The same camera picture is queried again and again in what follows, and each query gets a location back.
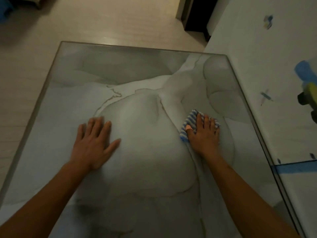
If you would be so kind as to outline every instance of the finger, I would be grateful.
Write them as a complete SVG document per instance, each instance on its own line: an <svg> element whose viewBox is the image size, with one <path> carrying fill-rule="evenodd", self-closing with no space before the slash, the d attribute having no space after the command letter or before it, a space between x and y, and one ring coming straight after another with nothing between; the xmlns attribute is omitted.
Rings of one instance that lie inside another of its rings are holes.
<svg viewBox="0 0 317 238"><path fill-rule="evenodd" d="M197 123L197 131L200 131L201 129L203 129L203 121L201 120L200 113L197 114L196 123Z"/></svg>
<svg viewBox="0 0 317 238"><path fill-rule="evenodd" d="M204 129L210 129L210 122L209 122L209 116L205 114L205 119L204 119Z"/></svg>
<svg viewBox="0 0 317 238"><path fill-rule="evenodd" d="M191 142L195 137L194 131L191 128L189 128L186 130L186 133L187 133L189 142Z"/></svg>
<svg viewBox="0 0 317 238"><path fill-rule="evenodd" d="M103 126L99 135L99 138L101 139L103 143L106 143L107 140L109 140L110 132L111 132L111 122L107 121L105 125Z"/></svg>
<svg viewBox="0 0 317 238"><path fill-rule="evenodd" d="M215 129L216 129L215 119L211 119L210 130L213 132L213 134L215 133Z"/></svg>
<svg viewBox="0 0 317 238"><path fill-rule="evenodd" d="M216 129L216 139L217 139L217 141L218 141L218 143L219 143L219 136L220 136L220 128L217 128Z"/></svg>
<svg viewBox="0 0 317 238"><path fill-rule="evenodd" d="M93 125L95 124L96 119L91 118L88 121L86 132L85 132L85 137L89 136L91 134L91 131L93 130Z"/></svg>
<svg viewBox="0 0 317 238"><path fill-rule="evenodd" d="M91 131L91 135L93 135L94 137L98 137L98 135L100 134L100 130L101 130L101 127L102 127L102 120L103 120L103 117L99 117L95 121L93 129Z"/></svg>
<svg viewBox="0 0 317 238"><path fill-rule="evenodd" d="M78 126L75 144L77 144L80 140L82 140L83 135L84 135L84 125L81 124Z"/></svg>
<svg viewBox="0 0 317 238"><path fill-rule="evenodd" d="M107 162L108 159L110 159L110 157L112 156L112 154L116 151L116 149L119 147L121 143L121 139L117 139L115 141L113 141L108 148L106 148L103 153L103 162Z"/></svg>

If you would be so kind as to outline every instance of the floor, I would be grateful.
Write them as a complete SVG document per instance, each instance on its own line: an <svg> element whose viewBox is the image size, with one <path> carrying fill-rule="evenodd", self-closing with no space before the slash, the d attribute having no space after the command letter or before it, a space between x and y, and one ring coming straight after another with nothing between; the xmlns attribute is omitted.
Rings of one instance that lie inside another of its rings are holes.
<svg viewBox="0 0 317 238"><path fill-rule="evenodd" d="M62 40L202 52L175 19L179 0L19 3L0 24L0 187Z"/></svg>

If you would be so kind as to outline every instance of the blue and white cleaning cloth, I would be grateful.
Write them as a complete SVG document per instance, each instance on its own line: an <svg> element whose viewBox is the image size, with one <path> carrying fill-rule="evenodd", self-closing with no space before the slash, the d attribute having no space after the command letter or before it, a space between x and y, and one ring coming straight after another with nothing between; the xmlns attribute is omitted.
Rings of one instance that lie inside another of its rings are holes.
<svg viewBox="0 0 317 238"><path fill-rule="evenodd" d="M190 125L192 127L192 129L194 131L194 134L197 132L196 120L197 120L197 114L198 113L200 113L201 119L202 119L202 121L204 121L205 115L203 113L201 113L201 112L198 112L196 109L193 109L189 113L189 115L186 118L184 124L182 125L181 131L180 131L180 134L179 134L179 137L180 137L180 139L183 142L189 143L188 136L187 136L187 133L186 133L186 126L187 125ZM216 120L216 119L215 119L215 125L216 125L216 128L220 127L220 124L218 123L218 120Z"/></svg>

